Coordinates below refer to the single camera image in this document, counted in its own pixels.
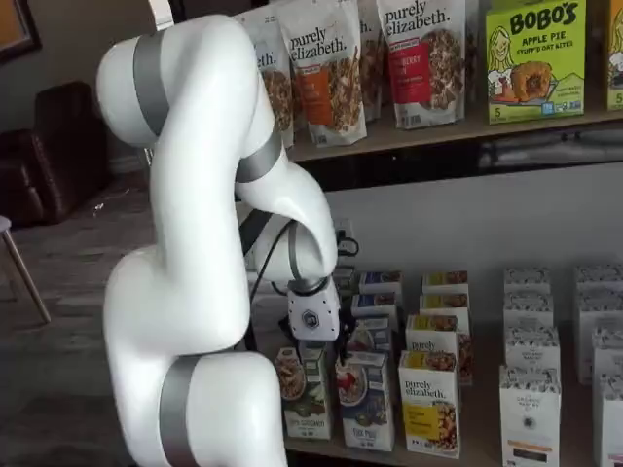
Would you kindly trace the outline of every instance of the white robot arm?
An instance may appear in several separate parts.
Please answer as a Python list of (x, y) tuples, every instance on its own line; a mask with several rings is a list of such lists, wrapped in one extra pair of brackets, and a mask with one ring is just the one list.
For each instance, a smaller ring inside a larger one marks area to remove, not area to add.
[[(253, 45), (230, 18), (175, 25), (113, 47), (97, 94), (120, 139), (155, 149), (157, 244), (123, 258), (104, 305), (130, 453), (150, 467), (285, 466), (271, 362), (255, 353), (205, 355), (235, 345), (249, 323), (234, 186), (250, 205), (298, 222), (278, 239), (265, 278), (292, 281), (291, 302), (312, 340), (338, 332), (329, 207), (315, 180), (287, 159)], [(260, 235), (258, 270), (274, 241), (270, 229)], [(318, 297), (333, 312), (318, 318), (310, 308)]]

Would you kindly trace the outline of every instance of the wooden shelf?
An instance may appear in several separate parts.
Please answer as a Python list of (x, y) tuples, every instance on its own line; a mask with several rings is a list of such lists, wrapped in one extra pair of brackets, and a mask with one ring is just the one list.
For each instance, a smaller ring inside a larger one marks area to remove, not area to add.
[(368, 136), (350, 146), (317, 149), (312, 144), (307, 130), (302, 130), (297, 132), (297, 142), (288, 151), (288, 155), (294, 162), (314, 161), (487, 136), (503, 136), (539, 129), (585, 126), (623, 120), (623, 111), (606, 111), (604, 93), (597, 85), (587, 86), (585, 101), (585, 113), (579, 117), (500, 125), (489, 125), (487, 102), (483, 101), (480, 105), (471, 108), (468, 106), (466, 118), (461, 122), (412, 130), (395, 128), (393, 106), (389, 105), (382, 110), (378, 121), (368, 124)]
[[(390, 466), (422, 467), (498, 467), (501, 465), (499, 435), (498, 368), (502, 362), (501, 324), (489, 332), (475, 335), (476, 375), (473, 387), (462, 391), (460, 413), (461, 454), (459, 460), (408, 452), (400, 412), (396, 418), (396, 445), (393, 452), (374, 452), (346, 448), (342, 422), (336, 416), (336, 434), (330, 442), (285, 438), (287, 449), (329, 457)], [(571, 332), (562, 332), (563, 412), (561, 427), (561, 466), (585, 467), (593, 463), (591, 389), (575, 378)]]

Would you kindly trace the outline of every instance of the granola bag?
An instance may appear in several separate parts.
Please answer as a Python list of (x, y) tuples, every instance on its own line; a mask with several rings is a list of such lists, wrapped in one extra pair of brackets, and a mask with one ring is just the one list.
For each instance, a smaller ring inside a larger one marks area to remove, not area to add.
[(275, 123), (281, 131), (283, 146), (289, 148), (294, 141), (290, 60), (276, 21), (275, 7), (257, 8), (237, 15), (236, 19), (255, 46), (257, 66), (269, 94)]
[(381, 116), (385, 39), (376, 0), (358, 0), (361, 30), (361, 94), (366, 122)]
[(396, 126), (464, 117), (465, 0), (377, 0)]
[(365, 137), (356, 0), (293, 0), (277, 3), (276, 13), (313, 142), (340, 146)]

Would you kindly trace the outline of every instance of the cereal box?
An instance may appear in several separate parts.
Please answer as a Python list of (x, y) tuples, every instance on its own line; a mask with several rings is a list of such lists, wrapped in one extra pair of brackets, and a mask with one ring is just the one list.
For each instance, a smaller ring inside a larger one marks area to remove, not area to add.
[(333, 416), (323, 348), (284, 347), (275, 359), (288, 436), (330, 440)]
[(502, 465), (560, 465), (561, 384), (549, 370), (501, 367)]
[(368, 318), (386, 316), (394, 332), (398, 332), (398, 311), (393, 294), (359, 294), (352, 298), (352, 316)]
[(561, 343), (556, 328), (507, 328), (506, 366), (561, 373)]
[(409, 316), (405, 330), (407, 350), (448, 352), (458, 360), (457, 318), (455, 316)]
[(398, 368), (407, 449), (458, 459), (460, 428), (452, 353), (404, 351)]
[(469, 295), (467, 271), (433, 272), (421, 279), (421, 292), (429, 294), (465, 294)]
[(420, 297), (421, 315), (455, 316), (457, 318), (458, 377), (461, 385), (471, 385), (474, 375), (474, 352), (467, 302), (466, 294), (422, 295)]
[(575, 298), (575, 352), (580, 383), (593, 375), (593, 332), (596, 328), (623, 327), (623, 293), (609, 289), (578, 292)]
[(402, 272), (399, 270), (365, 271), (359, 277), (360, 294), (394, 294), (402, 306)]
[(623, 265), (595, 265), (575, 268), (577, 291), (612, 289), (623, 291)]
[(394, 424), (385, 353), (349, 352), (336, 363), (346, 445), (393, 450)]
[(602, 377), (593, 427), (594, 457), (599, 467), (623, 463), (623, 376)]
[(584, 113), (585, 0), (497, 0), (487, 14), (489, 122)]
[(605, 75), (608, 110), (623, 109), (623, 0), (607, 0)]
[(504, 294), (504, 327), (554, 326), (554, 298), (533, 291)]
[(504, 293), (534, 291), (551, 294), (548, 268), (507, 268), (504, 270)]

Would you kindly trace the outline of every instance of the bobo's box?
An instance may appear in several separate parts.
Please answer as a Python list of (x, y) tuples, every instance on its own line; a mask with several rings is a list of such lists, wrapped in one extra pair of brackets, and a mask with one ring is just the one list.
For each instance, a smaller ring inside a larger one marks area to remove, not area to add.
[(585, 0), (496, 0), (487, 14), (489, 122), (584, 113)]

